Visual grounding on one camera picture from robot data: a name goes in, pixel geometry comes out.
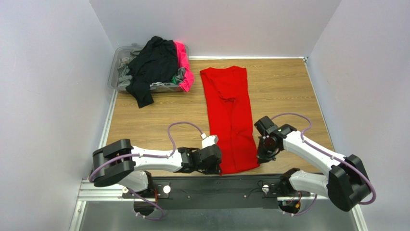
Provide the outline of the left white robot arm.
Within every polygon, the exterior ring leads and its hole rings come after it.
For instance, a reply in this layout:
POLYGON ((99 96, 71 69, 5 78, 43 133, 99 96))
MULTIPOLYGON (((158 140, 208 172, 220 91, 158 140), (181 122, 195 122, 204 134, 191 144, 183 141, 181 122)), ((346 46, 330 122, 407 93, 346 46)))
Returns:
POLYGON ((139 193, 152 186, 150 170, 221 173, 222 151, 217 146, 217 137, 205 138, 202 145, 202 148, 161 151, 132 146, 129 139, 121 139, 93 152, 89 181, 95 187, 120 184, 139 193))

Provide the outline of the red t-shirt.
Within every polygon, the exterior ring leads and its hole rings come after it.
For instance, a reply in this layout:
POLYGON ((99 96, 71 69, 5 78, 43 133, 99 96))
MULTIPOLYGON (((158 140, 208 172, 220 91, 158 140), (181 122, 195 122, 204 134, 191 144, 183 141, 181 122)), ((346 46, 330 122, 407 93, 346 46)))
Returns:
POLYGON ((210 133, 219 138, 223 174, 259 167, 253 136, 247 70, 238 66, 207 68, 200 72, 210 133))

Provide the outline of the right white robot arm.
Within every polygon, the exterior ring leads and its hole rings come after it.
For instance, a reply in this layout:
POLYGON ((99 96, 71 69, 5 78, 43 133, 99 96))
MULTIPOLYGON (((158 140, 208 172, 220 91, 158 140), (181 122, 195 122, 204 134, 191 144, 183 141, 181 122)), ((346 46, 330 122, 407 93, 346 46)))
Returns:
POLYGON ((373 193, 362 160, 323 148, 305 138, 296 128, 271 123, 255 126, 259 136, 259 163, 273 161, 281 151, 292 152, 315 166, 320 173, 292 168, 281 175, 278 189, 289 195, 305 191, 327 197, 337 208, 348 212, 373 193))

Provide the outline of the black t-shirt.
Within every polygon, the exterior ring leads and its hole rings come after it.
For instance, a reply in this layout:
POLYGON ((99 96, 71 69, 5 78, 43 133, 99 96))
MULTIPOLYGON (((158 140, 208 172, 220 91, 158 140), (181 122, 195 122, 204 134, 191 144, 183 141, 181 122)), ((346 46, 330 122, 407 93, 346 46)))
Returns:
POLYGON ((151 84, 171 81, 179 69, 174 41, 152 37, 128 68, 131 80, 126 91, 135 98, 139 108, 153 104, 151 84))

